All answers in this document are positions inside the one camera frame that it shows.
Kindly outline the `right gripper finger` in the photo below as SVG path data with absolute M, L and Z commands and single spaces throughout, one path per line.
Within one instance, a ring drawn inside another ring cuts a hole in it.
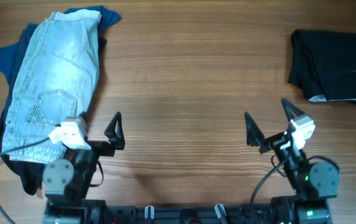
M 282 98 L 281 103 L 288 121 L 306 114 L 296 106 L 294 106 L 287 98 Z
M 261 146 L 265 139 L 261 129 L 250 116 L 249 112 L 244 113 L 246 123 L 246 141 L 248 146 Z

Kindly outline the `light blue denim shorts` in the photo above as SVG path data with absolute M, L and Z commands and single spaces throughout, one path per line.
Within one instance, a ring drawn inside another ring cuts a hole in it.
M 12 91 L 2 150 L 12 161 L 47 164 L 66 148 L 47 139 L 87 111 L 99 78 L 98 11 L 53 13 L 30 38 Z

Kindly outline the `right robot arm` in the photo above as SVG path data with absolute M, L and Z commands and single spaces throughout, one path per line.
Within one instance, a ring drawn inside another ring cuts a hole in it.
M 288 99 L 281 103 L 288 127 L 268 138 L 249 112 L 244 114 L 247 145 L 258 147 L 261 154 L 272 151 L 279 161 L 255 187 L 244 216 L 248 223 L 332 223 L 328 199 L 338 194 L 340 168 L 327 157 L 306 156 L 304 146 L 316 129 L 314 120 Z M 275 172 L 288 179 L 294 195 L 257 205 L 258 191 Z

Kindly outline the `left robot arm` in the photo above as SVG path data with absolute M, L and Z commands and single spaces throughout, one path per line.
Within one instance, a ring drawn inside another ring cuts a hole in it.
M 88 200 L 86 196 L 89 188 L 99 186 L 91 182 L 96 171 L 103 172 L 99 158 L 113 157 L 125 147 L 121 113 L 117 112 L 105 129 L 106 141 L 88 140 L 85 116 L 69 117 L 49 134 L 52 143 L 63 144 L 71 155 L 49 163 L 43 171 L 47 197 L 44 223 L 116 223 L 105 200 Z

